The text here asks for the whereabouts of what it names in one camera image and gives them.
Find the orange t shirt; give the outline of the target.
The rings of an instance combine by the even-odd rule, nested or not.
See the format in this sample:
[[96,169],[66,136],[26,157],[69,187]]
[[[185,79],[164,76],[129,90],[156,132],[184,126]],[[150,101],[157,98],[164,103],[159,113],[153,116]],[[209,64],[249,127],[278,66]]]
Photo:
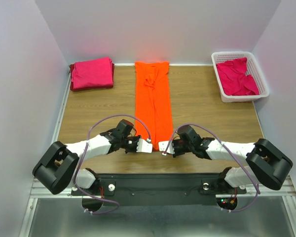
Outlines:
[[149,138],[153,151],[159,142],[167,141],[173,132],[173,120],[168,80],[169,63],[135,63],[135,129],[143,139]]

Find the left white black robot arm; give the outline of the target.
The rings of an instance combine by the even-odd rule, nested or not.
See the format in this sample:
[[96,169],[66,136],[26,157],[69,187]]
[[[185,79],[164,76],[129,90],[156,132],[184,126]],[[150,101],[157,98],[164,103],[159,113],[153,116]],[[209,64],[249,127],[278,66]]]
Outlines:
[[56,141],[35,165],[32,174],[54,195],[68,185],[96,194],[100,188],[99,178],[91,169],[81,169],[82,162],[119,149],[126,153],[142,152],[144,140],[140,135],[131,135],[133,128],[131,122],[123,119],[115,128],[85,141],[72,144]]

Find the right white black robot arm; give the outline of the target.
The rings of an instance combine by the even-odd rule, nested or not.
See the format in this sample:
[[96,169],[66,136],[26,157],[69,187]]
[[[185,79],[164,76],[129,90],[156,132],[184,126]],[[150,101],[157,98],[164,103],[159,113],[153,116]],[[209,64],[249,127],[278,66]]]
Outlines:
[[253,143],[224,142],[212,134],[201,137],[195,124],[184,124],[173,133],[163,153],[173,157],[192,153],[208,160],[235,161],[238,168],[226,168],[217,180],[217,187],[223,193],[233,188],[252,184],[256,191],[263,185],[271,190],[280,190],[293,162],[270,141],[264,138]]

